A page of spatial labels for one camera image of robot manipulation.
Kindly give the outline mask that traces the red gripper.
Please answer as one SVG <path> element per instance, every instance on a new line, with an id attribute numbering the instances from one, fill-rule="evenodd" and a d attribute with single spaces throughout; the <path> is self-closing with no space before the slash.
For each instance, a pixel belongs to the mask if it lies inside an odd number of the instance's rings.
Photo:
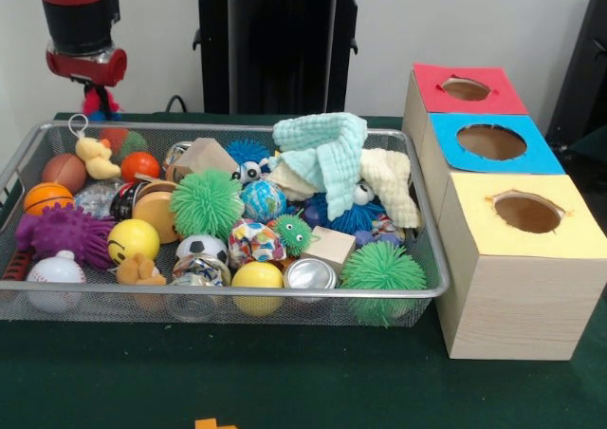
<path id="1" fill-rule="evenodd" d="M 106 116 L 106 90 L 115 87 L 124 78 L 127 54 L 121 48 L 109 48 L 99 54 L 71 56 L 54 48 L 46 51 L 46 63 L 50 71 L 60 77 L 82 84 L 93 84 L 98 104 L 92 113 L 95 117 Z"/>

